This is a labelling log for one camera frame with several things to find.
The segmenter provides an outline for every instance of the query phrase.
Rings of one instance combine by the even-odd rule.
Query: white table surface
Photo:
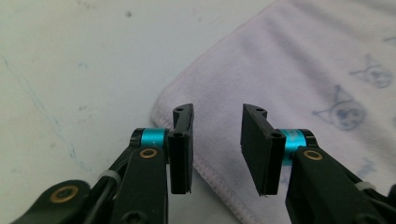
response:
[[[0,223],[59,182],[93,186],[163,88],[273,1],[1,1]],[[238,223],[196,173],[169,200],[170,223]]]

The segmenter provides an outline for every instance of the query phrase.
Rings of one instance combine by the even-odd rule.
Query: blue tape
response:
[[[303,132],[298,129],[279,129],[286,136],[284,165],[291,165],[292,154],[298,147],[306,147],[306,140]]]
[[[165,129],[146,128],[140,140],[141,147],[163,147]]]

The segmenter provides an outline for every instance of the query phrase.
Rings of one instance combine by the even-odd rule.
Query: black mechanical arm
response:
[[[172,193],[191,192],[193,106],[175,108],[173,117],[172,130],[134,130],[92,189],[81,180],[52,186],[13,223],[168,223],[166,163]]]
[[[318,146],[308,130],[276,130],[267,111],[243,106],[242,154],[260,195],[275,195],[282,163],[292,163],[286,198],[293,224],[396,223],[396,185],[376,192]]]

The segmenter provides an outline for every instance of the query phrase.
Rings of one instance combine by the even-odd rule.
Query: brass screw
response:
[[[69,185],[61,187],[55,190],[50,195],[50,201],[52,203],[65,203],[70,199],[74,198],[78,193],[78,187],[75,185]]]
[[[150,158],[155,157],[157,155],[157,153],[158,153],[157,150],[155,150],[154,148],[146,148],[146,149],[142,150],[139,153],[139,155],[141,158],[150,159]]]
[[[304,155],[313,161],[321,161],[323,159],[323,156],[314,150],[304,151]]]

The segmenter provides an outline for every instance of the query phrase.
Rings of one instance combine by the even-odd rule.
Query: cloth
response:
[[[282,167],[278,195],[259,197],[240,148],[242,104],[265,108],[274,128],[309,129],[388,195],[396,183],[395,43],[393,0],[278,1],[176,78],[152,119],[171,127],[169,111],[194,104],[194,167],[243,223],[290,223],[291,168]]]

